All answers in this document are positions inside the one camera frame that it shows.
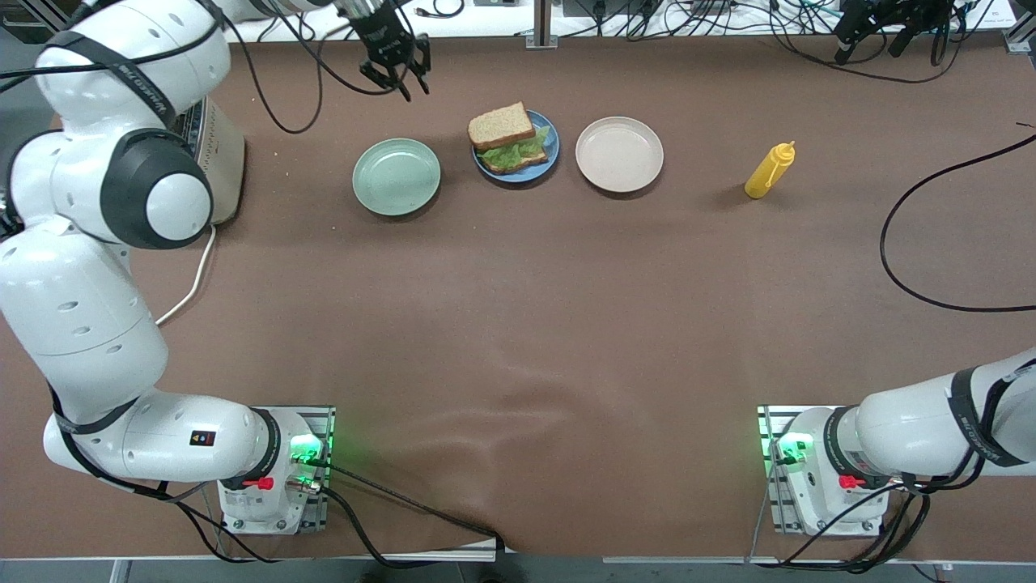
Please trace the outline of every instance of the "green plate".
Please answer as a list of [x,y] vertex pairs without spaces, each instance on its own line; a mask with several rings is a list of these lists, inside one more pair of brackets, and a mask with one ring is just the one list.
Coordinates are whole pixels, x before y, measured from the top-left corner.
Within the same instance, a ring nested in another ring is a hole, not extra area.
[[439,187],[439,158],[425,144],[393,138],[371,146],[352,170],[352,190],[364,205],[390,216],[421,208]]

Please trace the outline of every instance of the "plate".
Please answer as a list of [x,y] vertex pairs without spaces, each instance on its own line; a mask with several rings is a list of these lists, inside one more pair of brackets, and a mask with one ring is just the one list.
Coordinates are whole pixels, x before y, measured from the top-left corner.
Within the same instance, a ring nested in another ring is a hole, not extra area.
[[547,152],[547,161],[543,164],[526,166],[521,170],[510,174],[494,174],[489,171],[489,168],[482,165],[482,159],[479,158],[479,152],[474,150],[474,146],[471,146],[471,155],[474,157],[474,163],[479,165],[479,168],[481,168],[487,176],[500,180],[501,182],[527,182],[546,174],[547,170],[550,170],[551,166],[557,162],[557,154],[562,150],[562,141],[557,137],[557,127],[554,127],[554,124],[551,123],[549,119],[539,113],[530,109],[525,111],[528,112],[528,118],[533,122],[534,127],[537,129],[540,127],[550,127],[550,130],[547,133],[547,141],[543,142],[543,151]]
[[432,148],[416,140],[393,138],[359,156],[352,170],[352,190],[372,211],[398,216],[431,200],[441,175]]
[[629,117],[591,123],[576,141],[576,164],[586,179],[611,192],[633,192],[662,171],[662,141],[651,127]]

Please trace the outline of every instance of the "white round joint cap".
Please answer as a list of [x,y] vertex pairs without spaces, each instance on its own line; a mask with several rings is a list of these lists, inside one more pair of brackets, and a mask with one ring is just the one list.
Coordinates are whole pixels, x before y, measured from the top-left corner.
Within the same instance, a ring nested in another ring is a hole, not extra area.
[[183,240],[205,228],[212,200],[205,184],[190,174],[170,174],[147,197],[147,222],[170,240]]

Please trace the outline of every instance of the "brown table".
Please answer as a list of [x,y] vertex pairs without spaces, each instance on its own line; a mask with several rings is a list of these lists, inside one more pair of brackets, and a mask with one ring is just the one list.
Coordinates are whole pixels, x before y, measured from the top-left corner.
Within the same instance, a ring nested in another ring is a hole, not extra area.
[[[996,35],[976,35],[950,74],[920,86],[835,72],[768,38],[434,51],[430,96],[329,84],[323,118],[300,137],[274,127],[235,53],[215,97],[249,137],[244,198],[200,298],[165,328],[161,388],[334,404],[340,463],[492,525],[522,552],[729,557],[748,550],[764,486],[757,405],[857,403],[1034,342],[1036,317],[929,308],[894,288],[877,256],[906,187],[1029,132],[1014,122],[1034,120],[1036,74]],[[314,67],[297,47],[255,52],[277,111],[301,123]],[[327,55],[358,77],[356,47]],[[926,63],[918,46],[867,70],[919,77]],[[554,121],[562,157],[543,183],[508,190],[472,164],[465,127],[519,98]],[[657,182],[628,199],[591,187],[573,155],[579,132],[614,114],[649,123],[666,148]],[[364,149],[397,136],[436,151],[442,187],[388,221],[356,202],[350,176]],[[794,168],[749,200],[741,182],[790,139]],[[904,206],[889,240],[903,279],[958,302],[1036,299],[1032,154]],[[184,293],[199,246],[136,254],[153,313]],[[204,553],[175,509],[46,460],[42,379],[6,328],[0,340],[0,556]],[[474,540],[346,492],[383,549]],[[942,494],[908,556],[1036,560],[1034,500],[1025,479]],[[761,555],[802,543],[764,530]],[[258,548],[359,550],[339,514],[327,532]]]

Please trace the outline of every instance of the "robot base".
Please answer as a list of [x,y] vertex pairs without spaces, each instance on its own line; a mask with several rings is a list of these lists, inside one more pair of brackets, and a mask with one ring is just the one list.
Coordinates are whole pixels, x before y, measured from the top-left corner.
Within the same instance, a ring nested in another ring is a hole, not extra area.
[[[846,489],[840,485],[840,476],[824,447],[824,427],[831,409],[781,407],[780,413],[775,413],[775,409],[759,408],[764,455],[770,456],[772,450],[778,459],[793,457],[798,461],[778,466],[774,473],[778,477],[774,485],[778,493],[777,508],[783,514],[786,505],[794,505],[797,515],[794,521],[782,517],[777,530],[813,535],[873,491],[858,487]],[[887,493],[871,499],[835,523],[824,535],[876,536],[888,501]]]
[[[234,534],[299,534],[318,532],[327,524],[327,502],[319,495],[288,490],[289,477],[305,477],[321,488],[327,486],[330,472],[324,468],[291,462],[287,454],[291,438],[312,435],[321,443],[320,462],[330,461],[335,436],[334,407],[262,407],[270,412],[281,426],[283,451],[270,471],[277,488],[260,491],[249,487],[228,491],[220,485],[220,505],[223,524]],[[264,509],[272,506],[271,511]]]

